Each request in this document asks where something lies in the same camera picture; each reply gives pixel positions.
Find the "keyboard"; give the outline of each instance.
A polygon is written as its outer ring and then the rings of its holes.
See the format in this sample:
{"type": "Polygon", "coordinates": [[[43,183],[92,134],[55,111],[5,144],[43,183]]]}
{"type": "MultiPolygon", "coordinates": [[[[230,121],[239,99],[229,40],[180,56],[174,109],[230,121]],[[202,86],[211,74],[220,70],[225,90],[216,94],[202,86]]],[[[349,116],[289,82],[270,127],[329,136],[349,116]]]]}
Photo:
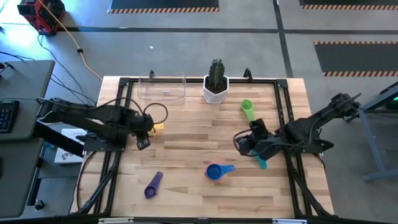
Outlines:
{"type": "Polygon", "coordinates": [[[10,133],[17,118],[19,101],[0,102],[0,134],[10,133]]]}

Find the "gray floor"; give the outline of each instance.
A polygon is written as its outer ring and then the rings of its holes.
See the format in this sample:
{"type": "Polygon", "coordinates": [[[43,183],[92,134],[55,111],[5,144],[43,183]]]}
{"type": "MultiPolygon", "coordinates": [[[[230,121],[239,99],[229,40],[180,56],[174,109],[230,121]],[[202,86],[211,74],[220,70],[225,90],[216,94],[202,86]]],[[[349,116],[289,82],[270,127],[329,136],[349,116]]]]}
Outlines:
{"type": "MultiPolygon", "coordinates": [[[[37,33],[17,15],[9,0],[0,13],[0,50],[36,59],[51,59],[40,48],[37,33]]],[[[64,1],[68,14],[66,26],[74,27],[148,27],[148,28],[234,28],[276,29],[272,0],[220,0],[214,14],[107,14],[108,0],[64,1]]],[[[397,30],[398,11],[316,11],[299,8],[297,0],[279,0],[285,29],[321,30],[397,30]]],[[[73,32],[87,62],[100,75],[139,75],[150,69],[159,74],[184,71],[204,75],[213,58],[222,58],[226,74],[240,77],[246,67],[256,77],[286,77],[278,34],[255,33],[173,33],[173,32],[73,32]]],[[[361,103],[375,97],[397,81],[392,77],[325,78],[322,76],[314,41],[397,40],[398,35],[303,35],[287,34],[286,42],[293,76],[304,78],[313,112],[322,109],[339,92],[362,93],[361,103]]],[[[64,32],[44,37],[44,45],[80,82],[86,94],[98,97],[101,82],[83,65],[70,38],[64,32]]],[[[12,58],[0,55],[0,61],[12,58]]],[[[70,88],[77,86],[59,65],[54,74],[70,88]]],[[[46,97],[77,101],[66,90],[51,83],[46,97]]],[[[371,118],[382,150],[394,150],[392,134],[397,121],[371,118]]],[[[335,143],[325,152],[326,175],[335,213],[344,218],[398,222],[398,178],[364,183],[362,176],[376,171],[369,146],[359,121],[346,124],[335,120],[326,125],[322,137],[335,143]]],[[[398,153],[390,152],[392,162],[398,153]]],[[[50,206],[39,212],[28,208],[22,217],[52,216],[67,213],[74,178],[51,179],[40,188],[40,197],[50,206]]]]}

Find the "white geometric planter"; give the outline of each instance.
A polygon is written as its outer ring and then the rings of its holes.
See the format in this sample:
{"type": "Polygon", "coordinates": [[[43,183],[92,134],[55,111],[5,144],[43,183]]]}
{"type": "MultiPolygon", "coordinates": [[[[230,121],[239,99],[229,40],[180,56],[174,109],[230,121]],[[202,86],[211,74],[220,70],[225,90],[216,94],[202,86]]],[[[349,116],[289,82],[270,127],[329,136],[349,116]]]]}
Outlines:
{"type": "Polygon", "coordinates": [[[226,89],[224,91],[222,91],[221,93],[214,94],[210,90],[207,90],[206,87],[205,87],[206,78],[208,76],[209,75],[205,75],[203,77],[203,96],[205,97],[206,102],[209,103],[209,104],[220,104],[224,100],[226,94],[228,93],[228,90],[229,90],[229,78],[224,75],[224,78],[226,78],[226,89]]]}

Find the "floor mat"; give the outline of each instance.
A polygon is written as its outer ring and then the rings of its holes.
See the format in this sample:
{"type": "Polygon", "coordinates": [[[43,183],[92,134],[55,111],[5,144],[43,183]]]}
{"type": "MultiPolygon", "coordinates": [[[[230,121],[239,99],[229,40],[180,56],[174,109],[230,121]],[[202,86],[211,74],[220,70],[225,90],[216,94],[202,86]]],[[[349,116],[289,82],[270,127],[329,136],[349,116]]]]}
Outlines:
{"type": "Polygon", "coordinates": [[[314,42],[326,77],[396,77],[396,41],[314,42]]]}
{"type": "Polygon", "coordinates": [[[111,0],[108,13],[218,12],[218,0],[111,0]]]}
{"type": "Polygon", "coordinates": [[[398,10],[396,0],[299,0],[302,9],[398,10]]]}

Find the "clear plastic container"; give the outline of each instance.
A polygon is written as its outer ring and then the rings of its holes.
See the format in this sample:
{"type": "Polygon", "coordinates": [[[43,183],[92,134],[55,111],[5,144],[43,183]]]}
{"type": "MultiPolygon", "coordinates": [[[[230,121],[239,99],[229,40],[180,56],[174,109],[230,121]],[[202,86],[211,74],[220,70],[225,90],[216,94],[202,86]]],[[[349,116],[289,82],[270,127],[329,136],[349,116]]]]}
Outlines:
{"type": "Polygon", "coordinates": [[[186,77],[183,72],[176,74],[145,73],[139,76],[138,98],[149,103],[162,103],[163,105],[183,105],[186,94],[186,77]]]}

